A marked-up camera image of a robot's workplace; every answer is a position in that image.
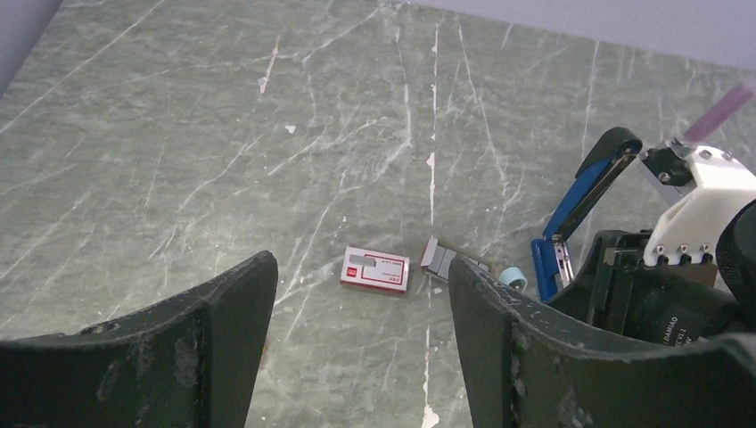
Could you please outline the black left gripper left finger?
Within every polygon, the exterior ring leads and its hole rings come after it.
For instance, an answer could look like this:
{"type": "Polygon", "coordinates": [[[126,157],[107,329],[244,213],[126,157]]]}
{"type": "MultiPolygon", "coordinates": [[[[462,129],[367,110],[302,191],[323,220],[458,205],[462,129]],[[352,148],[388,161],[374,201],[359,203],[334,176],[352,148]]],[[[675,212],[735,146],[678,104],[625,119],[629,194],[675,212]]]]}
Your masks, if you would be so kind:
{"type": "Polygon", "coordinates": [[[261,251],[78,333],[2,342],[2,426],[244,426],[277,285],[261,251]]]}

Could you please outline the cardboard staple tray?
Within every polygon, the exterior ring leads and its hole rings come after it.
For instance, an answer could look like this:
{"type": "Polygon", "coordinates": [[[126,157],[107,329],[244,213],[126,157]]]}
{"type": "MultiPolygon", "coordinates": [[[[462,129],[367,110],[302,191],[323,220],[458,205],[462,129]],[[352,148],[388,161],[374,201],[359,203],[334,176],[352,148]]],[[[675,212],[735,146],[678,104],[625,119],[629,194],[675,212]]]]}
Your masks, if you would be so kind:
{"type": "Polygon", "coordinates": [[[498,276],[502,271],[502,268],[494,261],[435,236],[431,236],[425,246],[420,269],[426,274],[447,282],[451,262],[456,256],[470,260],[473,265],[493,276],[498,276]]]}

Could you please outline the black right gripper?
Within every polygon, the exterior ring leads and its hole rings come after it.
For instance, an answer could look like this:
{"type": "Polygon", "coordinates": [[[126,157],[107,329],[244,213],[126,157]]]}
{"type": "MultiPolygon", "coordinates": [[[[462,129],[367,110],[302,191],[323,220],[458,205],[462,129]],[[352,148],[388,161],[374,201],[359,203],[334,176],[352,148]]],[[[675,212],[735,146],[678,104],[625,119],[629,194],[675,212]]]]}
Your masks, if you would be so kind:
{"type": "Polygon", "coordinates": [[[650,232],[595,235],[576,279],[546,304],[587,325],[680,347],[723,333],[755,331],[755,204],[730,221],[714,252],[694,263],[642,261],[650,232]]]}

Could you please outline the red white staple box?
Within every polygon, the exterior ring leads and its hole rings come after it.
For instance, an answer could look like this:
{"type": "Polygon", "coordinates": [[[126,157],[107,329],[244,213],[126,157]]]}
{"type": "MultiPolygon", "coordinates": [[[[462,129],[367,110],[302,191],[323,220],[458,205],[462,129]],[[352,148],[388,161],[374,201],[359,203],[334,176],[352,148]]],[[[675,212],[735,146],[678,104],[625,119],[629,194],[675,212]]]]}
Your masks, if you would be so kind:
{"type": "Polygon", "coordinates": [[[347,246],[340,282],[379,291],[405,293],[409,269],[409,257],[347,246]]]}

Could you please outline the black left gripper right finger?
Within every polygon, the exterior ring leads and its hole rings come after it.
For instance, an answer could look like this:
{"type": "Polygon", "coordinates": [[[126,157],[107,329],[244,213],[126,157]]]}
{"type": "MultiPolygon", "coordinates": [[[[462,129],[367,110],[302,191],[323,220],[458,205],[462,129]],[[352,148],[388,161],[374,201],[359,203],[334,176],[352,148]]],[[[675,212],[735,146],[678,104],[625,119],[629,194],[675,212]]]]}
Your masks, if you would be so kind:
{"type": "Polygon", "coordinates": [[[456,257],[448,289],[477,427],[752,427],[755,338],[680,348],[548,307],[456,257]]]}

